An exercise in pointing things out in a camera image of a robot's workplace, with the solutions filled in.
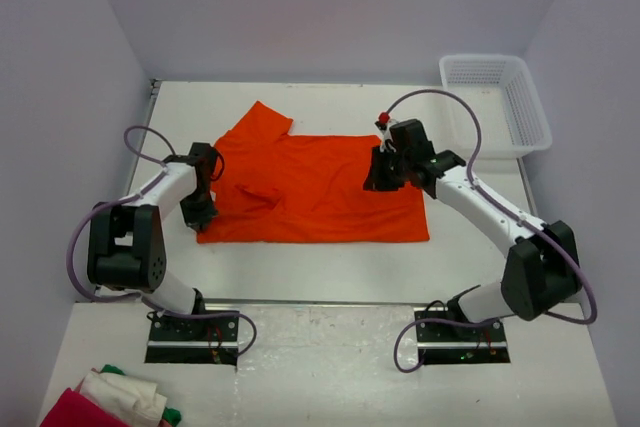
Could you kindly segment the orange t shirt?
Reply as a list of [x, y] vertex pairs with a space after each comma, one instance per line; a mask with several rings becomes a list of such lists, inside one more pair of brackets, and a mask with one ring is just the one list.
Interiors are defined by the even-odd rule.
[[363, 188], [375, 135], [293, 135], [294, 121], [261, 102], [215, 143], [218, 216], [200, 244], [414, 243], [430, 239], [423, 194]]

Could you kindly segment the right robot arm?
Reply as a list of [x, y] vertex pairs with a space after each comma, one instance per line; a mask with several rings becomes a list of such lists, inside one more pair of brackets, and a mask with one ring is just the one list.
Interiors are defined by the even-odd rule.
[[392, 192], [411, 184], [465, 217], [505, 258], [500, 280], [471, 287], [448, 301], [446, 327], [454, 338], [467, 340], [492, 319], [534, 320], [581, 290], [574, 269], [576, 243], [568, 225], [515, 213], [512, 204], [474, 176], [463, 158], [450, 150], [435, 151], [420, 121], [397, 122], [383, 113], [376, 126], [383, 140], [371, 151], [364, 189]]

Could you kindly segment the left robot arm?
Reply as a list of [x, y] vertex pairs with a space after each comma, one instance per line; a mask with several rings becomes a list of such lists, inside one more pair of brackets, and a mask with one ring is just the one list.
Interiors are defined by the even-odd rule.
[[188, 154], [165, 158], [159, 175], [130, 200], [101, 203], [90, 220], [88, 280], [140, 295], [172, 315], [172, 327], [187, 340], [206, 332], [208, 316], [199, 290], [169, 272], [162, 224], [179, 208], [186, 227], [204, 232], [218, 215], [210, 187], [224, 167], [217, 149], [195, 142]]

